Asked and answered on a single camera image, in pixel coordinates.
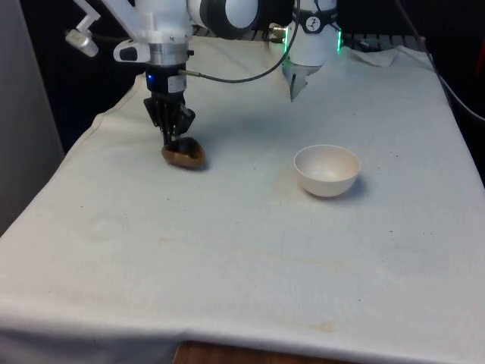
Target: table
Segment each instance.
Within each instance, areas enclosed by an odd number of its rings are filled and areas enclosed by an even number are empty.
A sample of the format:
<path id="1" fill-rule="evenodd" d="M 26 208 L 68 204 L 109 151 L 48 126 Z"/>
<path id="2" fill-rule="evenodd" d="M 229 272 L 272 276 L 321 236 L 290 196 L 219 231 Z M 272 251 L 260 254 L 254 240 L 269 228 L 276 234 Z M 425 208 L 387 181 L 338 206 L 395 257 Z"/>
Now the table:
<path id="1" fill-rule="evenodd" d="M 196 39 L 189 68 L 253 75 L 266 47 Z M 185 340 L 485 360 L 485 192 L 427 65 L 343 52 L 293 104 L 279 72 L 191 79 L 200 173 L 162 161 L 145 97 L 140 76 L 0 240 L 0 362 L 170 362 Z M 361 157 L 339 199 L 296 186 L 293 156 L 319 143 Z"/>
<path id="2" fill-rule="evenodd" d="M 183 343 L 177 348 L 173 364 L 350 364 L 328 359 L 268 353 L 202 343 Z"/>

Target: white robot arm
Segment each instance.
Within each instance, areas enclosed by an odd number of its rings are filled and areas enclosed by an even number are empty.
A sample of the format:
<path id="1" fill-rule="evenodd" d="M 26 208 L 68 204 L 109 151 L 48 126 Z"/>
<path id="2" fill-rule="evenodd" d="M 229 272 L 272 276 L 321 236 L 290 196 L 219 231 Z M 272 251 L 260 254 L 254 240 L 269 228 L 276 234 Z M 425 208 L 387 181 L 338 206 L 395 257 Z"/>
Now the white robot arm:
<path id="1" fill-rule="evenodd" d="M 86 0 L 74 1 L 86 16 L 66 39 L 92 57 L 98 48 L 89 26 L 99 19 L 99 14 Z M 183 97 L 187 74 L 191 74 L 186 72 L 186 62 L 193 55 L 189 50 L 192 25 L 208 28 L 220 38 L 237 39 L 257 19 L 261 0 L 135 0 L 134 7 L 127 0 L 101 1 L 131 38 L 116 47 L 114 58 L 146 64 L 146 82 L 152 97 L 144 103 L 168 146 L 188 131 L 196 116 Z M 292 97 L 294 90 L 306 84 L 306 76 L 325 62 L 330 49 L 335 52 L 336 40 L 335 30 L 328 27 L 335 21 L 336 0 L 296 0 L 296 4 L 300 6 L 295 6 L 294 11 L 300 12 L 294 16 L 288 36 L 294 46 L 283 66 Z M 301 30 L 293 36 L 297 27 Z"/>

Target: gray wall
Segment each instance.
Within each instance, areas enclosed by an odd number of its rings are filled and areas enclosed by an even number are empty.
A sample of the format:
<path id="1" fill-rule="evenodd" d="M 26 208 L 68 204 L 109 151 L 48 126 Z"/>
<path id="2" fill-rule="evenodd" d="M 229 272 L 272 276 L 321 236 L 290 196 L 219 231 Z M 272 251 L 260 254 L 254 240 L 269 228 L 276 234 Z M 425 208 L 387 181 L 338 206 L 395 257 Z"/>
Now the gray wall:
<path id="1" fill-rule="evenodd" d="M 0 0 L 0 44 L 2 235 L 47 183 L 63 154 L 18 0 Z"/>

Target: brown object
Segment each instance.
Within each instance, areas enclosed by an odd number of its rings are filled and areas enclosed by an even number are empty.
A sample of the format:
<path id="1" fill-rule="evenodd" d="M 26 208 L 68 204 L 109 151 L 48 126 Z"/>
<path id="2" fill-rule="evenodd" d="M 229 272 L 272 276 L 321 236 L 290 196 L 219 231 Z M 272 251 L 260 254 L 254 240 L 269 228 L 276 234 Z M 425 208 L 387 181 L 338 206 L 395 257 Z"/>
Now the brown object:
<path id="1" fill-rule="evenodd" d="M 200 169 L 205 164 L 205 152 L 193 138 L 174 140 L 166 145 L 161 154 L 169 165 L 188 169 Z"/>
<path id="2" fill-rule="evenodd" d="M 266 351 L 201 343 L 177 348 L 173 364 L 345 364 L 335 360 L 307 358 Z"/>

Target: dark background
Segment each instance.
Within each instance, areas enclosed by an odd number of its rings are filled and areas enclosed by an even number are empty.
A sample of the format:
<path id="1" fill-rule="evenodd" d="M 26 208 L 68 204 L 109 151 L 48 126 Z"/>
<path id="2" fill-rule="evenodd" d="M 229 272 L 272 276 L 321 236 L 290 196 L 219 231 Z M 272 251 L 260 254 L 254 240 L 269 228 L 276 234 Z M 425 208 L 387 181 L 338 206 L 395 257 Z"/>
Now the dark background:
<path id="1" fill-rule="evenodd" d="M 124 36 L 124 31 L 99 0 L 91 4 L 103 18 L 92 31 Z M 258 26 L 289 23 L 293 0 L 263 0 Z M 478 114 L 485 115 L 485 74 L 477 74 L 485 40 L 484 0 L 402 0 L 450 86 Z M 92 59 L 72 49 L 64 31 L 74 28 L 83 13 L 70 0 L 21 0 L 45 88 L 67 151 L 94 117 L 113 106 L 143 67 L 113 60 L 115 43 L 97 41 Z M 410 34 L 393 0 L 339 0 L 339 25 L 346 33 Z M 485 123 L 454 105 L 455 116 L 485 181 Z"/>

